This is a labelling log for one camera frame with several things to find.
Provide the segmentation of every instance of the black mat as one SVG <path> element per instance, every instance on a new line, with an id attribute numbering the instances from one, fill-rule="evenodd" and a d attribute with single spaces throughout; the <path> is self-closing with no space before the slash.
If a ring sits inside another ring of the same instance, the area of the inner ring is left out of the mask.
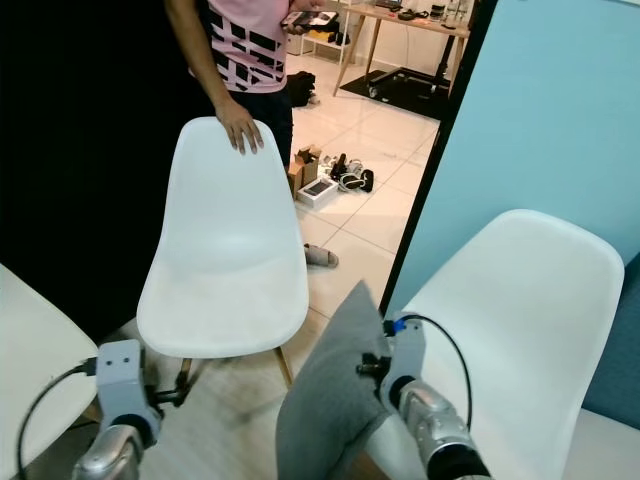
<path id="1" fill-rule="evenodd" d="M 382 75 L 382 70 L 369 73 L 369 78 Z M 364 76 L 340 87 L 347 92 L 369 97 L 369 86 Z M 449 105 L 448 92 L 438 88 L 434 94 L 427 97 L 429 86 L 419 82 L 404 81 L 402 79 L 389 80 L 378 86 L 378 95 L 373 100 L 393 105 L 397 108 L 424 115 L 425 117 L 442 120 Z"/>

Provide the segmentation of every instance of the person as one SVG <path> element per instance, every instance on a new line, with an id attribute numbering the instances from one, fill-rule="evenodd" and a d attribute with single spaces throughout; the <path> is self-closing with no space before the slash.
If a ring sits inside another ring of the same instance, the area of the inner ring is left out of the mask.
<path id="1" fill-rule="evenodd" d="M 282 21 L 293 11 L 313 10 L 324 0 L 165 0 L 169 21 L 191 74 L 201 88 L 191 92 L 192 116 L 215 115 L 231 145 L 256 152 L 263 140 L 254 120 L 272 131 L 288 168 L 293 137 L 286 89 L 287 33 Z"/>

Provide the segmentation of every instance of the black pants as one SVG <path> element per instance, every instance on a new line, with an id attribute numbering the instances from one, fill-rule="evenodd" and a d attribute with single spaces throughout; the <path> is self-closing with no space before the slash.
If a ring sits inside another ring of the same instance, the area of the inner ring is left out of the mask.
<path id="1" fill-rule="evenodd" d="M 189 103 L 191 104 L 189 117 L 215 115 L 216 111 L 200 84 L 195 79 L 192 80 L 189 92 Z M 287 88 L 274 93 L 231 92 L 231 96 L 247 109 L 254 120 L 261 121 L 271 129 L 278 145 L 282 164 L 285 169 L 288 169 L 291 159 L 291 140 L 293 139 L 293 114 Z"/>

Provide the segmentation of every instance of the pink t-shirt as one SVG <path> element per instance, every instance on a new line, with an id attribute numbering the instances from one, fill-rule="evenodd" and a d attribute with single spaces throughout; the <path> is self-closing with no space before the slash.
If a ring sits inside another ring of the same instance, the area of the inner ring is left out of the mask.
<path id="1" fill-rule="evenodd" d="M 208 0 L 206 30 L 227 89 L 271 93 L 284 88 L 289 0 Z"/>

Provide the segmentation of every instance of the blue wall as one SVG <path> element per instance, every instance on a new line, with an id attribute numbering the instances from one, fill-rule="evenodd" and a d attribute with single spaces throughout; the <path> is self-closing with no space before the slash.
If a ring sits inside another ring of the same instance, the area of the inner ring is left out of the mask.
<path id="1" fill-rule="evenodd" d="M 389 311 L 512 208 L 640 250 L 640 8 L 498 2 Z"/>

